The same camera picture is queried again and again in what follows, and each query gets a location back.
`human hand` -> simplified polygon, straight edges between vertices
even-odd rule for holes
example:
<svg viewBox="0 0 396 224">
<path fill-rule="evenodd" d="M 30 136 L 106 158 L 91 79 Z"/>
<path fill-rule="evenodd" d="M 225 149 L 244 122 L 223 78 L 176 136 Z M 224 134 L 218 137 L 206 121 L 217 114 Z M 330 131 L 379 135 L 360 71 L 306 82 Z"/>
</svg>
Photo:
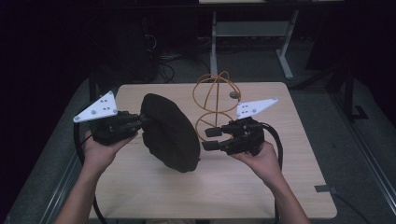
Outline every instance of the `human hand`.
<svg viewBox="0 0 396 224">
<path fill-rule="evenodd" d="M 85 133 L 85 137 L 88 138 L 91 135 L 91 131 Z M 105 169 L 114 161 L 117 152 L 122 147 L 128 144 L 133 137 L 121 140 L 113 145 L 104 146 L 98 142 L 95 142 L 92 137 L 89 137 L 85 142 L 85 161 L 83 168 L 88 170 L 93 175 L 101 175 Z"/>
<path fill-rule="evenodd" d="M 274 146 L 269 142 L 264 142 L 259 148 L 260 153 L 252 156 L 249 152 L 233 154 L 231 157 L 245 163 L 269 188 L 283 180 Z"/>
</svg>

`light wood tabletop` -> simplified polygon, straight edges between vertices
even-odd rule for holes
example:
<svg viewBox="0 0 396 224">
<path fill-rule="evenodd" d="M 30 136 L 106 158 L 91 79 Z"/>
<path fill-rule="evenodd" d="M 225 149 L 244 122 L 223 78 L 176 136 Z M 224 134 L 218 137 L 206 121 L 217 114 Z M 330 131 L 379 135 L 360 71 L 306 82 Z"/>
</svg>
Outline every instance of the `light wood tabletop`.
<svg viewBox="0 0 396 224">
<path fill-rule="evenodd" d="M 241 91 L 241 102 L 278 98 L 278 102 L 253 118 L 273 126 L 284 148 L 283 173 L 309 217 L 335 217 L 336 208 L 329 192 L 318 193 L 315 186 L 325 185 L 304 127 L 285 84 L 276 82 L 235 83 Z M 196 88 L 199 104 L 205 101 L 209 83 Z M 195 84 L 124 85 L 117 94 L 119 110 L 140 114 L 147 93 L 156 93 L 175 102 L 195 125 L 206 111 L 192 98 Z M 219 110 L 237 102 L 229 96 L 227 84 L 219 85 Z M 212 91 L 207 106 L 215 106 Z M 227 112 L 236 118 L 236 109 Z M 215 116 L 206 116 L 215 122 Z M 228 123 L 218 116 L 218 125 Z M 209 126 L 200 123 L 197 131 L 205 136 Z M 271 191 L 242 162 L 222 151 L 204 151 L 193 172 L 182 174 L 166 167 L 149 153 L 139 135 L 122 148 L 104 172 L 96 197 L 104 217 L 118 218 L 268 218 L 274 217 Z M 275 144 L 265 132 L 265 139 Z"/>
</svg>

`black cloth pouch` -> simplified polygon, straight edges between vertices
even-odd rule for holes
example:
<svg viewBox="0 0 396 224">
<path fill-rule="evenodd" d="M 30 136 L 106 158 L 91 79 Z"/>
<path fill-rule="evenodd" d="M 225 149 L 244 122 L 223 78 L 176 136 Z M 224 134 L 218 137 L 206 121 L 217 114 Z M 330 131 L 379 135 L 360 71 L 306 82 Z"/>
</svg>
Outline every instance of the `black cloth pouch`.
<svg viewBox="0 0 396 224">
<path fill-rule="evenodd" d="M 149 93 L 143 99 L 141 116 L 143 141 L 149 152 L 160 161 L 181 173 L 194 171 L 201 152 L 194 127 L 178 106 L 160 96 Z"/>
</svg>

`black wire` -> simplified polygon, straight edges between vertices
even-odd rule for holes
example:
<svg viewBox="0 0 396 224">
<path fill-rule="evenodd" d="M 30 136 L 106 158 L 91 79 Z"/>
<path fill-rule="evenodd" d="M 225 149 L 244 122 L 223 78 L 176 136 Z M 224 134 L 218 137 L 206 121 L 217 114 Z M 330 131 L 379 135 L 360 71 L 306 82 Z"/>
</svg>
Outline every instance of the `black wire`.
<svg viewBox="0 0 396 224">
<path fill-rule="evenodd" d="M 100 223 L 107 224 L 105 218 L 103 217 L 102 213 L 100 212 L 99 205 L 96 200 L 96 195 L 94 195 L 94 197 L 93 197 L 93 209 L 95 210 L 95 213 L 98 216 Z"/>
<path fill-rule="evenodd" d="M 114 56 L 113 54 L 111 54 L 110 52 L 108 52 L 107 50 L 105 50 L 105 48 L 103 46 L 101 46 L 99 43 L 96 42 L 96 40 L 94 40 L 92 37 L 88 36 L 88 38 L 91 40 L 91 42 L 97 47 L 99 48 L 99 50 L 101 50 L 105 55 L 107 55 L 108 57 L 110 57 L 114 62 L 118 63 L 120 66 L 122 66 L 123 68 L 125 68 L 128 72 L 133 72 L 133 69 L 130 68 L 128 65 L 126 65 L 124 62 L 122 62 L 120 59 L 118 59 L 116 56 Z"/>
<path fill-rule="evenodd" d="M 345 203 L 346 205 L 348 205 L 353 211 L 355 211 L 363 220 L 364 222 L 366 222 L 367 224 L 371 224 L 371 222 L 369 221 L 369 219 L 367 219 L 363 213 L 361 213 L 357 208 L 355 208 L 355 206 L 352 205 L 352 203 L 348 202 L 346 199 L 344 199 L 339 193 L 333 193 L 332 195 L 334 195 L 335 197 L 337 197 L 339 200 L 341 200 L 343 203 Z"/>
<path fill-rule="evenodd" d="M 81 162 L 81 165 L 84 164 L 85 156 L 84 151 L 81 147 L 81 143 L 79 142 L 79 123 L 74 123 L 74 143 L 76 148 L 76 153 L 78 155 L 78 159 Z"/>
<path fill-rule="evenodd" d="M 83 145 L 88 139 L 90 139 L 90 137 L 92 137 L 92 134 L 90 134 L 90 136 L 86 137 L 86 138 L 81 142 L 81 145 Z"/>
<path fill-rule="evenodd" d="M 187 56 L 184 56 L 184 55 L 179 55 L 179 56 L 177 56 L 175 58 L 172 58 L 172 59 L 163 59 L 163 62 L 164 63 L 170 63 L 170 62 L 173 62 L 173 61 L 176 61 L 176 60 L 186 60 L 186 59 L 187 60 L 192 60 L 192 61 L 198 61 L 199 63 L 202 63 L 205 66 L 207 72 L 210 73 L 209 65 L 207 65 L 207 63 L 204 62 L 204 60 L 198 59 L 198 58 L 191 58 L 191 57 L 187 57 Z"/>
<path fill-rule="evenodd" d="M 163 68 L 162 69 L 160 68 L 160 70 L 158 70 L 158 72 L 159 72 L 160 76 L 163 77 L 163 79 L 165 80 L 165 83 L 174 82 L 173 79 L 175 77 L 175 69 L 173 67 L 171 67 L 170 65 L 165 64 L 165 63 L 161 63 L 160 65 Z M 168 67 L 172 71 L 172 74 L 171 74 L 170 77 L 166 74 L 165 67 Z"/>
<path fill-rule="evenodd" d="M 277 134 L 277 131 L 270 126 L 269 124 L 262 123 L 262 127 L 270 133 L 276 142 L 276 148 L 277 148 L 277 162 L 279 163 L 280 170 L 282 170 L 282 164 L 283 164 L 283 146 L 282 143 L 280 142 L 279 134 Z M 277 209 L 277 205 L 275 202 L 275 221 L 274 223 L 279 222 L 279 211 Z"/>
</svg>

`dark background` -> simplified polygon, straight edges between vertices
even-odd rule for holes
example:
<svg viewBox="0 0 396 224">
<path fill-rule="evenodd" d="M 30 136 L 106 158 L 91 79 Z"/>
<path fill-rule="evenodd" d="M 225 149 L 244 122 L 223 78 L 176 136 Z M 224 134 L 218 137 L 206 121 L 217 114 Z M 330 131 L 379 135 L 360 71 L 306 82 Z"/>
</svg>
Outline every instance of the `dark background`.
<svg viewBox="0 0 396 224">
<path fill-rule="evenodd" d="M 345 60 L 396 124 L 394 9 L 394 5 L 368 3 L 327 14 L 304 10 L 294 36 L 316 39 L 310 68 L 326 69 Z M 155 59 L 145 51 L 141 15 L 85 10 L 72 2 L 0 2 L 0 221 L 83 80 L 95 74 L 99 91 L 107 91 L 122 83 L 150 82 L 155 76 Z M 166 14 L 157 12 L 154 21 L 162 29 L 156 32 L 166 45 L 176 43 L 176 48 L 193 57 L 193 40 L 210 22 L 207 15 L 189 13 L 182 22 L 174 14 L 165 22 L 161 18 Z M 314 20 L 323 22 L 318 25 Z M 191 27 L 195 32 L 180 35 L 180 30 Z M 130 38 L 134 41 L 125 43 Z"/>
</svg>

